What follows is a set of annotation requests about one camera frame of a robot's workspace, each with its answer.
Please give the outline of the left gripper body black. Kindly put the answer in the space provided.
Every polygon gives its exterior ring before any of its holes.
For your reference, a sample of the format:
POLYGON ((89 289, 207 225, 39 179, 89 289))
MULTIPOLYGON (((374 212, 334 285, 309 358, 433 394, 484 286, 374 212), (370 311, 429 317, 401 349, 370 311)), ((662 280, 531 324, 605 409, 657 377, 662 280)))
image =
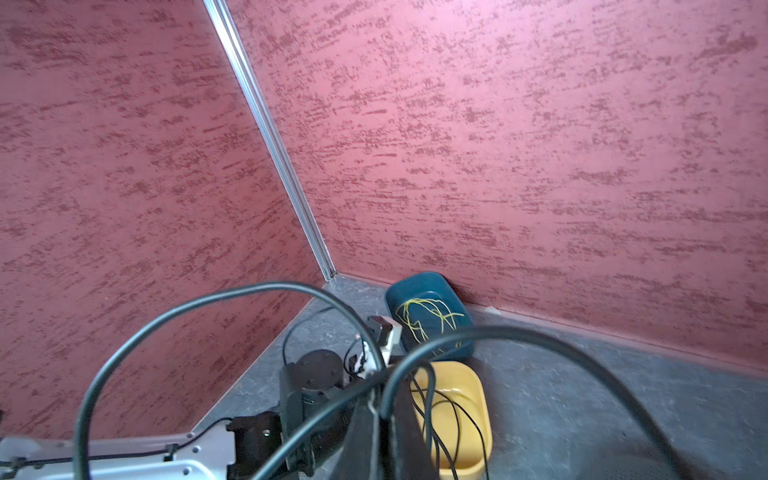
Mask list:
MULTIPOLYGON (((288 439, 307 419, 344 388, 342 358, 331 350, 314 350, 285 365, 280 373, 280 423, 288 439)), ((312 474, 343 444, 352 418, 347 406, 324 420, 289 454, 285 465, 292 472, 312 474)))

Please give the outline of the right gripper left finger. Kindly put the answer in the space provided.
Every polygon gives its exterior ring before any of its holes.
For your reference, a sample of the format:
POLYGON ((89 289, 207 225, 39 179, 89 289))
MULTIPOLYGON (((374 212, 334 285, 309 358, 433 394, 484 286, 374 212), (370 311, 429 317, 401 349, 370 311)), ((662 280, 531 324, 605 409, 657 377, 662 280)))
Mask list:
POLYGON ((331 479, 377 479, 380 455, 379 392, 356 401, 352 419, 331 479))

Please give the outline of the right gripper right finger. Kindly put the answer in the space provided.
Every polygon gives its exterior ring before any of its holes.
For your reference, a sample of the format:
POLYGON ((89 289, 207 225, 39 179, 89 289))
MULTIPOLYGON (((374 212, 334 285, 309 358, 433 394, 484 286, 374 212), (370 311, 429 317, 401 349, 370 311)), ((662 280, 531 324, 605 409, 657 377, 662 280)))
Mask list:
POLYGON ((383 478, 439 479, 421 434, 411 392, 399 389, 391 416, 383 421, 383 478))

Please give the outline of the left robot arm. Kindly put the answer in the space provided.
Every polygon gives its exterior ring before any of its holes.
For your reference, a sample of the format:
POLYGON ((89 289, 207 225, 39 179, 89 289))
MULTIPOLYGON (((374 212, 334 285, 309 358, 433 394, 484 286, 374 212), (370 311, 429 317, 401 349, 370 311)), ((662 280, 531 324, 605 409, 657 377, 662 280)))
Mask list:
MULTIPOLYGON (((224 417, 199 433, 95 441, 90 479, 251 479, 300 424, 345 388, 342 358, 314 350, 284 365, 277 406, 224 417)), ((351 419, 342 407, 302 441, 268 479, 311 477, 343 443, 351 419)), ((75 479, 68 440, 1 438, 1 479, 75 479)))

